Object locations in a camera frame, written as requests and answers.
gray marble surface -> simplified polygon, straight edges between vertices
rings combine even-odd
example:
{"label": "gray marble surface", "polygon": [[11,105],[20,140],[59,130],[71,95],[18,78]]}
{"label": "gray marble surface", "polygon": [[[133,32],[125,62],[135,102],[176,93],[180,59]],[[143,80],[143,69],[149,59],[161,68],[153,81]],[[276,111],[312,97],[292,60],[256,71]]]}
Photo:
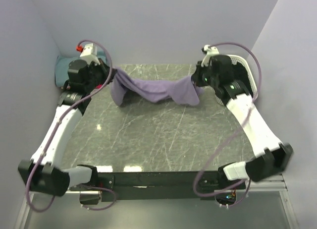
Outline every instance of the gray marble surface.
{"label": "gray marble surface", "polygon": [[[194,73],[191,65],[123,65],[131,77],[177,80]],[[197,171],[216,147],[239,126],[231,112],[206,88],[196,107],[173,101],[152,104],[128,96],[124,106],[112,101],[109,86],[95,95],[70,138],[62,168],[77,164],[105,171]],[[242,132],[214,159],[208,170],[253,157]]]}

cable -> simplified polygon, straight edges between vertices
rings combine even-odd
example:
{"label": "cable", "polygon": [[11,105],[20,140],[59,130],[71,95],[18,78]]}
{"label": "cable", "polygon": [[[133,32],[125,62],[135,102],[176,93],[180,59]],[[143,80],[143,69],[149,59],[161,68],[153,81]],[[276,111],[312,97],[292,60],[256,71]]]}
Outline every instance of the cable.
{"label": "cable", "polygon": [[[37,160],[37,162],[35,163],[34,167],[32,168],[32,170],[31,170],[31,172],[30,172],[30,175],[29,175],[29,177],[28,177],[28,180],[27,180],[27,182],[26,182],[25,196],[26,196],[26,201],[27,201],[28,205],[30,206],[30,208],[31,208],[33,211],[38,212],[38,213],[45,212],[47,209],[49,209],[50,206],[52,205],[54,199],[55,199],[55,196],[52,197],[52,199],[51,199],[51,201],[50,201],[50,203],[49,203],[49,205],[48,205],[47,207],[45,207],[45,208],[43,208],[43,209],[38,209],[38,208],[36,208],[36,207],[32,204],[32,202],[31,202],[31,198],[30,198],[30,186],[31,186],[32,178],[33,178],[33,176],[34,176],[34,174],[35,174],[35,171],[36,171],[36,169],[38,168],[38,166],[40,165],[40,163],[42,162],[43,158],[45,157],[45,154],[46,154],[46,152],[47,152],[47,150],[48,150],[48,148],[49,148],[51,142],[53,141],[53,138],[54,138],[54,136],[55,136],[55,134],[56,134],[56,132],[57,132],[58,127],[60,126],[62,120],[66,117],[66,115],[67,115],[72,109],[74,109],[76,106],[78,106],[78,105],[79,105],[80,103],[82,103],[83,101],[85,101],[85,100],[91,98],[92,96],[94,96],[95,94],[99,93],[99,92],[109,83],[110,78],[111,78],[111,74],[112,74],[112,59],[111,59],[111,56],[110,56],[109,52],[103,47],[103,45],[101,45],[101,44],[98,43],[98,42],[91,41],[91,40],[83,40],[83,41],[79,42],[77,46],[79,47],[83,42],[91,42],[91,43],[94,43],[94,44],[96,44],[97,46],[99,46],[99,47],[104,51],[104,53],[105,53],[105,55],[106,55],[106,59],[109,61],[109,67],[110,67],[109,74],[108,74],[108,77],[107,77],[106,81],[104,82],[104,84],[101,86],[100,89],[98,89],[96,92],[91,93],[90,95],[88,95],[88,96],[82,98],[81,100],[75,102],[72,106],[70,106],[70,107],[60,116],[59,121],[56,123],[56,125],[55,125],[55,127],[54,127],[54,129],[53,129],[53,131],[52,131],[52,134],[50,135],[50,137],[49,137],[49,139],[48,139],[48,141],[47,141],[47,143],[46,143],[46,145],[45,145],[45,147],[44,147],[44,149],[43,149],[42,154],[40,155],[39,159]],[[112,190],[105,189],[105,188],[102,189],[102,190],[106,190],[106,191],[109,191],[109,192],[111,192],[111,193],[114,194],[114,192],[113,192]],[[110,206],[112,206],[112,205],[115,203],[115,199],[116,199],[116,197],[114,198],[114,201],[113,201],[112,204],[110,204]]]}
{"label": "cable", "polygon": [[[241,47],[243,48],[244,50],[246,50],[251,56],[252,58],[254,59],[256,65],[257,65],[257,68],[258,68],[258,72],[259,72],[259,82],[258,82],[258,90],[257,92],[254,93],[253,95],[253,98],[252,98],[252,103],[254,103],[254,101],[257,99],[257,97],[259,96],[259,92],[260,92],[260,89],[261,89],[261,84],[262,84],[262,71],[261,71],[261,67],[260,67],[260,64],[259,64],[259,61],[258,59],[255,57],[255,55],[252,53],[251,50],[249,50],[247,47],[239,44],[239,43],[235,43],[235,42],[223,42],[223,43],[217,43],[217,44],[214,44],[214,45],[211,45],[212,47],[216,47],[216,46],[222,46],[222,45],[234,45],[234,46],[238,46],[238,47]],[[225,141],[223,141],[215,150],[215,152],[210,156],[210,158],[207,160],[206,164],[204,165],[204,167],[197,173],[195,179],[194,179],[194,182],[193,182],[193,189],[194,189],[194,193],[199,196],[199,197],[214,197],[220,193],[223,193],[224,191],[227,191],[229,189],[232,189],[232,188],[235,188],[239,185],[241,185],[243,182],[246,181],[246,179],[242,179],[240,180],[239,182],[237,183],[234,183],[233,185],[229,186],[229,187],[226,187],[222,190],[220,190],[219,192],[214,192],[214,193],[200,193],[197,191],[197,185],[198,185],[198,182],[199,180],[201,180],[204,172],[206,171],[207,167],[210,165],[210,163],[214,160],[214,158],[216,157],[216,155],[218,155],[222,150],[223,148],[229,144],[236,136],[238,136],[238,134],[242,131],[242,129],[245,127],[245,125],[248,123],[248,120],[250,118],[250,115],[251,115],[251,112],[252,112],[253,108],[249,108],[248,110],[248,114],[247,114],[247,117],[244,119],[244,121],[242,122],[241,124],[241,127],[239,127],[231,136],[229,136]],[[249,189],[250,189],[250,184],[251,184],[251,180],[249,180],[249,185],[245,191],[245,194],[244,196],[237,202],[241,202],[242,199],[244,199],[245,195],[247,195]]]}
{"label": "cable", "polygon": [[100,188],[100,187],[92,187],[92,186],[87,186],[87,185],[81,185],[87,189],[96,189],[96,190],[100,190],[100,191],[107,191],[109,193],[112,193],[113,194],[113,201],[106,207],[103,207],[103,208],[90,208],[86,205],[82,205],[83,208],[86,208],[87,210],[90,210],[90,211],[102,211],[102,210],[105,210],[105,209],[108,209],[110,208],[116,201],[117,201],[117,195],[114,191],[112,191],[111,189],[107,189],[107,188]]}

purple towel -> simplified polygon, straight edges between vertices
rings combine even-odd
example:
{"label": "purple towel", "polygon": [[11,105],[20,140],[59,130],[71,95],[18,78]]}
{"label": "purple towel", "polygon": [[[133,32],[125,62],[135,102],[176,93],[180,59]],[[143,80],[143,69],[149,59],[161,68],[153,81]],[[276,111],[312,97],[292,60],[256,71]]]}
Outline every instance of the purple towel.
{"label": "purple towel", "polygon": [[157,103],[160,100],[172,98],[180,105],[195,106],[199,104],[199,97],[203,89],[193,85],[191,76],[177,81],[132,79],[122,69],[117,68],[111,85],[111,97],[120,106],[123,97],[131,90],[146,100]]}

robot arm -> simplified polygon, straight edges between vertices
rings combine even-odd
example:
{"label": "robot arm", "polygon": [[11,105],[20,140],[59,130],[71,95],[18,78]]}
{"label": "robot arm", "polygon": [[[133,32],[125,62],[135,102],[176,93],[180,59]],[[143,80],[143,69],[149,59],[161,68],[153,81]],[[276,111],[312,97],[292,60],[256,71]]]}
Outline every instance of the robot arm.
{"label": "robot arm", "polygon": [[283,144],[263,120],[253,104],[253,91],[241,79],[236,78],[229,56],[220,55],[216,47],[205,45],[203,61],[196,65],[192,81],[199,87],[211,86],[220,104],[226,106],[243,125],[255,158],[248,162],[235,162],[219,168],[227,182],[249,178],[258,182],[282,173],[293,154],[289,144]]}
{"label": "robot arm", "polygon": [[[43,154],[43,149],[52,136],[56,124],[60,121],[60,117],[71,105],[88,96],[98,85],[103,84],[108,74],[109,67],[101,59],[97,58],[97,47],[94,44],[87,44],[81,50],[80,59],[69,64],[69,80],[66,85],[70,88],[65,88],[61,94],[53,122],[40,147],[31,157],[31,160],[21,161],[19,164],[18,171],[25,184],[32,168]],[[115,74],[116,69],[113,69],[110,82],[113,80]],[[89,98],[80,103],[60,123],[41,164],[37,167],[36,173],[32,177],[31,191],[62,196],[68,188],[75,185],[83,183],[98,185],[96,167],[79,165],[67,170],[60,170],[66,144],[77,123],[85,113],[90,101],[91,99]]]}

white backdrop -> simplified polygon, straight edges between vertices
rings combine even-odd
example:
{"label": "white backdrop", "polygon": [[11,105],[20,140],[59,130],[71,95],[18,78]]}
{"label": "white backdrop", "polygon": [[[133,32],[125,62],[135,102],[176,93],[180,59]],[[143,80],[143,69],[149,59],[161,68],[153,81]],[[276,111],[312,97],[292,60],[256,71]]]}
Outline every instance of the white backdrop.
{"label": "white backdrop", "polygon": [[277,0],[33,0],[64,55],[81,39],[103,43],[115,64],[196,63],[201,47],[252,48]]}
{"label": "white backdrop", "polygon": [[294,148],[284,174],[300,227],[317,228],[317,0],[279,0],[253,47],[263,68],[259,111]]}
{"label": "white backdrop", "polygon": [[0,213],[11,229],[25,186],[17,168],[48,130],[59,92],[58,48],[31,0],[0,0]]}

